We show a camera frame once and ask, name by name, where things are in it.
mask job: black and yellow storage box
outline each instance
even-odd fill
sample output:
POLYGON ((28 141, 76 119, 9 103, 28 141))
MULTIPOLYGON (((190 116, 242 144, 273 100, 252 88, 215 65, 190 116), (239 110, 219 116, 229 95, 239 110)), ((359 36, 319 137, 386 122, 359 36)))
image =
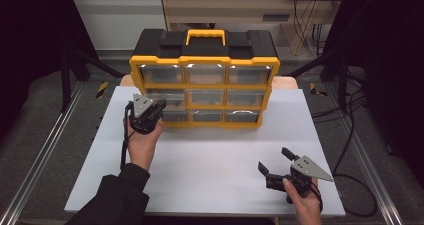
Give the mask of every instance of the black and yellow storage box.
POLYGON ((130 65, 143 96, 167 100, 165 126, 257 128, 280 60, 265 30, 145 29, 130 65))

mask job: hand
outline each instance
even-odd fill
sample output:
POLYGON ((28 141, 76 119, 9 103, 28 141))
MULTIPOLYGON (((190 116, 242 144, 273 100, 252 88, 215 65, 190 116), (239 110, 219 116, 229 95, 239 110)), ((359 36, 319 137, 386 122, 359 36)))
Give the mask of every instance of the hand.
POLYGON ((127 127, 128 134, 132 134, 128 141, 128 152, 130 154, 131 163, 149 171, 150 164, 155 154, 156 142, 163 131, 162 118, 156 123, 155 130, 146 135, 134 132, 129 121, 127 127))
MULTIPOLYGON (((312 183, 318 187, 317 178, 312 178, 312 183)), ((286 193, 290 196, 296 209, 297 222, 301 225, 321 224, 319 200, 315 194, 309 191, 308 195, 305 198, 302 198, 289 180, 284 178, 283 184, 286 189, 286 193)))

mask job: white tabletop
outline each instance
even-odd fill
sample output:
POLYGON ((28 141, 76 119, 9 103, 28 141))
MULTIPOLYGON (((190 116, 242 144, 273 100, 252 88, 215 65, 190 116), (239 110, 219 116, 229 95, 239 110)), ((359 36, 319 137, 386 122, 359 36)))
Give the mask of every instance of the white tabletop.
MULTIPOLYGON (((65 210, 76 212, 108 174, 119 174, 124 108, 135 87, 116 87, 65 210)), ((282 216, 294 214, 283 192, 267 189, 258 171, 289 173, 287 147, 330 173, 302 90, 274 89, 259 129, 165 128, 156 146, 145 193, 152 215, 282 216)), ((335 184, 319 180, 324 216, 345 215, 335 184)))

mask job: black jacket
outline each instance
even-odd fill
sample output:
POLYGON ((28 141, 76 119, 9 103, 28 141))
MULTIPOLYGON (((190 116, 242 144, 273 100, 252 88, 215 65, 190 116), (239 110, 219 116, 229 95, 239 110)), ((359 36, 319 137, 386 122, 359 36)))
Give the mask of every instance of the black jacket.
POLYGON ((118 177, 104 176, 96 196, 66 224, 140 225, 149 196, 143 193, 150 174, 128 163, 118 177))

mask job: yellow handle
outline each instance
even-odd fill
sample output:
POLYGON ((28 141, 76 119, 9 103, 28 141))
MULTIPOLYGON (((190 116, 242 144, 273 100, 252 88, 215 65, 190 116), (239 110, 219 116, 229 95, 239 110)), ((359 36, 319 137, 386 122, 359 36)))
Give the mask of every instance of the yellow handle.
POLYGON ((186 45, 190 43, 191 37, 220 37, 222 45, 225 46, 225 31, 215 29, 191 29, 187 32, 186 45))

